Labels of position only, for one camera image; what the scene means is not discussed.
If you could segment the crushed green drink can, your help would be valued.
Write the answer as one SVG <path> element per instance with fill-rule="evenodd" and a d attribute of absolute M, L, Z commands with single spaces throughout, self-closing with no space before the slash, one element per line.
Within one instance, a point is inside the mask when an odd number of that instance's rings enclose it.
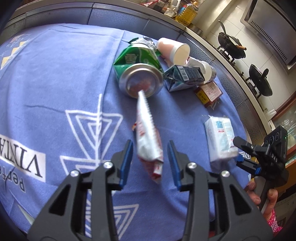
<path fill-rule="evenodd" d="M 132 98 L 144 91 L 146 97 L 160 92 L 164 71 L 159 62 L 160 52 L 151 38 L 134 38 L 113 63 L 119 89 Z"/>

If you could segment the yellow cooking oil bottle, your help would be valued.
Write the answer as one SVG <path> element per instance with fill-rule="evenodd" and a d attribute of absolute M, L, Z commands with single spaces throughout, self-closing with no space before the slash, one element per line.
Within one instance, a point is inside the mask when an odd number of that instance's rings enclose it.
<path fill-rule="evenodd" d="M 197 16 L 199 10 L 199 2 L 194 1 L 186 4 L 181 8 L 181 11 L 177 14 L 175 20 L 184 26 L 189 26 L 194 18 Z"/>

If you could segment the white plastic cup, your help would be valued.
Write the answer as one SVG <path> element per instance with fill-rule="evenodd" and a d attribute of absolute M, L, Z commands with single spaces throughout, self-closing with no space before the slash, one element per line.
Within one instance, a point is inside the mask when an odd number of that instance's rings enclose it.
<path fill-rule="evenodd" d="M 203 77 L 205 81 L 203 81 L 201 84 L 206 84 L 210 81 L 213 81 L 217 75 L 216 70 L 214 67 L 209 65 L 205 61 L 197 60 L 191 56 L 189 56 L 185 62 L 185 66 L 187 67 L 199 67 L 201 70 L 201 73 L 203 74 Z"/>

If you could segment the dark milk carton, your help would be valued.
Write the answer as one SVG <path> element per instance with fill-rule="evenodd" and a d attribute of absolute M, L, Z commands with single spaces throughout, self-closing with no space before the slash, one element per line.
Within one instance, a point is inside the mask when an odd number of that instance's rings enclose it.
<path fill-rule="evenodd" d="M 173 65 L 165 71 L 164 81 L 167 90 L 174 92 L 203 84 L 205 78 L 199 67 Z"/>

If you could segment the white tissue packet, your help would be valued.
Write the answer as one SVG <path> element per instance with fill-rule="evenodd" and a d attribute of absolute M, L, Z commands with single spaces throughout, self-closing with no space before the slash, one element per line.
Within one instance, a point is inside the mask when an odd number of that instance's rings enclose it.
<path fill-rule="evenodd" d="M 229 118 L 209 115 L 204 127 L 211 163 L 228 162 L 237 157 L 238 148 L 233 144 L 234 132 Z"/>

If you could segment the red white snack wrapper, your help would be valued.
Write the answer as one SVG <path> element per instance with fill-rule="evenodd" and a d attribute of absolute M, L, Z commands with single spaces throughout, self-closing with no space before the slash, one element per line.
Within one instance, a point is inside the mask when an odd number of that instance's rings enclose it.
<path fill-rule="evenodd" d="M 132 128 L 136 136 L 137 156 L 150 178 L 159 183 L 162 179 L 164 152 L 159 131 L 143 90 L 138 92 L 137 119 Z"/>

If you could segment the blue printed tablecloth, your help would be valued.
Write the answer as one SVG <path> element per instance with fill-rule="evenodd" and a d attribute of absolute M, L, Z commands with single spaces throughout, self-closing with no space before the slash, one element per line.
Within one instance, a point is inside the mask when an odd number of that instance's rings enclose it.
<path fill-rule="evenodd" d="M 161 182 L 137 157 L 132 126 L 137 99 L 118 88 L 113 63 L 137 33 L 78 24 L 26 29 L 1 45 L 1 203 L 25 233 L 72 170 L 94 170 L 134 142 L 127 184 L 112 194 L 119 240 L 179 240 L 188 192 L 178 192 L 167 144 L 211 170 L 204 118 L 230 118 L 245 130 L 230 97 L 207 109 L 194 90 L 168 92 L 147 102 L 164 149 Z"/>

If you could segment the pink white paper cup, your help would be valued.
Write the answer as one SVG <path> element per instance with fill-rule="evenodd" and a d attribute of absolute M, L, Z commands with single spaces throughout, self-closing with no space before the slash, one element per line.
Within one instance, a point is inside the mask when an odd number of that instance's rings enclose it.
<path fill-rule="evenodd" d="M 168 38 L 160 38 L 157 49 L 164 58 L 167 65 L 184 65 L 190 55 L 190 46 Z"/>

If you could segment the steel range hood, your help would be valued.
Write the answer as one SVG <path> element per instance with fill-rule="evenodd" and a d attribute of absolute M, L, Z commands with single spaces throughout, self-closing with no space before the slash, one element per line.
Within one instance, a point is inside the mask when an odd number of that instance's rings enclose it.
<path fill-rule="evenodd" d="M 295 25 L 278 1 L 248 1 L 240 21 L 266 45 L 288 75 L 295 70 Z"/>

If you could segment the red yellow cardboard box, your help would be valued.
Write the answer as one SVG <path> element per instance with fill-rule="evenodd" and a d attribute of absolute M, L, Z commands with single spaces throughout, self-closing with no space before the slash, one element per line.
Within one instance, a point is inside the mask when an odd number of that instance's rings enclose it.
<path fill-rule="evenodd" d="M 199 85 L 194 90 L 194 93 L 202 102 L 205 108 L 211 109 L 215 109 L 215 106 L 217 105 L 220 97 L 223 94 L 219 86 L 214 81 Z"/>

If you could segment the black lidded pan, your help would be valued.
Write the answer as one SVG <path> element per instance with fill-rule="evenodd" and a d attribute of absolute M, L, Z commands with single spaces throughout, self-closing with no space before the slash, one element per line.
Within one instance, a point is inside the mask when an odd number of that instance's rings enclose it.
<path fill-rule="evenodd" d="M 255 65 L 250 65 L 249 77 L 245 79 L 245 82 L 256 98 L 273 95 L 273 91 L 267 80 L 268 73 L 268 68 L 261 72 Z"/>

